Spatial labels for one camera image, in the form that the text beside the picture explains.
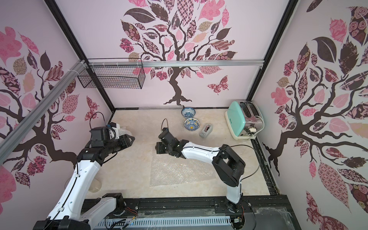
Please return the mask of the mint green toaster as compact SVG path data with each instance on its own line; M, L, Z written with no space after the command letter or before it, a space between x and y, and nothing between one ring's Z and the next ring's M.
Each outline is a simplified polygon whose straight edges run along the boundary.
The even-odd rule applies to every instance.
M261 112L251 101L233 101L225 119L235 140L254 140L265 127Z

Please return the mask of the blue white patterned bowl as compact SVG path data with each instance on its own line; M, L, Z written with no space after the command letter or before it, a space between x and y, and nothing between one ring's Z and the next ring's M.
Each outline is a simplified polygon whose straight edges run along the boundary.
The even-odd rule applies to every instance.
M196 111L192 107L184 107L181 111L181 115L184 118L192 118L196 115Z

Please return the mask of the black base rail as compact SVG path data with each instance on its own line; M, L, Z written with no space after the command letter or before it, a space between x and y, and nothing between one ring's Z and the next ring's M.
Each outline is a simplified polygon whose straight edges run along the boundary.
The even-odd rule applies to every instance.
M285 195L243 196L231 205L224 196L126 198L123 214L105 219L227 216L232 230L299 230L300 224Z

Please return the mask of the grey tape dispenser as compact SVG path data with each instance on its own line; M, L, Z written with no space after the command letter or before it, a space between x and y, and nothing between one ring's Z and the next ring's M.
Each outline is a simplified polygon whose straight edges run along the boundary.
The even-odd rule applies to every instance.
M213 131L213 125L210 123L207 123L204 125L203 129L200 131L199 136L201 138L206 139L211 134L212 131Z

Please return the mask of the aluminium frame bar back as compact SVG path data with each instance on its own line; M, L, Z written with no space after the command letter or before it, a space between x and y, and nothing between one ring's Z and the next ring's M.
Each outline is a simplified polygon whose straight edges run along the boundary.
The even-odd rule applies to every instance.
M145 61L144 68L148 67L202 67L202 66L263 66L264 60L200 60L200 61Z

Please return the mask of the clear plastic cup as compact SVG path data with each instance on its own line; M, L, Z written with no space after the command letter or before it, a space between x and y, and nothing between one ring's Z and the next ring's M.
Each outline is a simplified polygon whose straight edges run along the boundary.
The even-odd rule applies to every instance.
M77 191L77 192L91 192L91 193L97 193L102 188L102 183L98 179L91 179L90 181L81 180L79 182L80 177L78 175L74 175L70 177L67 182L64 185L64 189L67 191Z

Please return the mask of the blue yellow patterned bowl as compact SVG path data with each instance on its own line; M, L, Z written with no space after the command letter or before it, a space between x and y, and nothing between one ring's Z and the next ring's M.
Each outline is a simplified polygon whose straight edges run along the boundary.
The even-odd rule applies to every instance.
M188 118L184 122L184 127L188 131L196 131L200 127L200 122L195 118Z

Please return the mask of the aluminium frame bar left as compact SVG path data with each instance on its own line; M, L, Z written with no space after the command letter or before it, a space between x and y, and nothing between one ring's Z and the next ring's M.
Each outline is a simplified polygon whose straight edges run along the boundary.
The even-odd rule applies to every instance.
M86 68L84 60L77 61L71 69L62 77L55 87L36 105L36 107L20 122L1 143L1 164L18 146L21 140L36 125L37 121L47 112L51 105L58 99L67 86Z

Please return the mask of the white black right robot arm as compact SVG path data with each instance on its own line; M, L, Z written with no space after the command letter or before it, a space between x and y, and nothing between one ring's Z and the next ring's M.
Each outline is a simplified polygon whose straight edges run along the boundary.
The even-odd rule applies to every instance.
M169 154L176 158L197 160L212 165L220 180L227 186L227 200L234 205L239 204L245 162L231 146L223 144L219 148L206 147L188 140L178 140L167 127L162 129L159 139L155 147L157 154Z

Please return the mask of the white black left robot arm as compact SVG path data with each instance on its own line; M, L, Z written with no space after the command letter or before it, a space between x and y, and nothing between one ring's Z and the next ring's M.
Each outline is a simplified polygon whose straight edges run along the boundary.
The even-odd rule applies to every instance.
M135 138L119 135L118 128L93 128L91 139L77 156L73 175L61 198L45 220L37 221L35 230L92 230L109 214L123 214L126 203L121 193L106 194L85 213L82 207L100 168L109 155L132 146Z

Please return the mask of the aluminium frame bar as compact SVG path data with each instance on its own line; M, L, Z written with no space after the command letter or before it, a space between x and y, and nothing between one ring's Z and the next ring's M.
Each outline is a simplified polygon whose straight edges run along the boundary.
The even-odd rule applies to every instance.
M200 61L145 61L144 68L148 67L202 67L202 66L263 66L264 60L200 60Z
M86 68L84 60L77 61L71 69L62 77L55 87L36 105L36 107L20 122L1 143L1 164L18 146L21 140L36 125L37 121L47 112L51 105L58 99L67 86Z

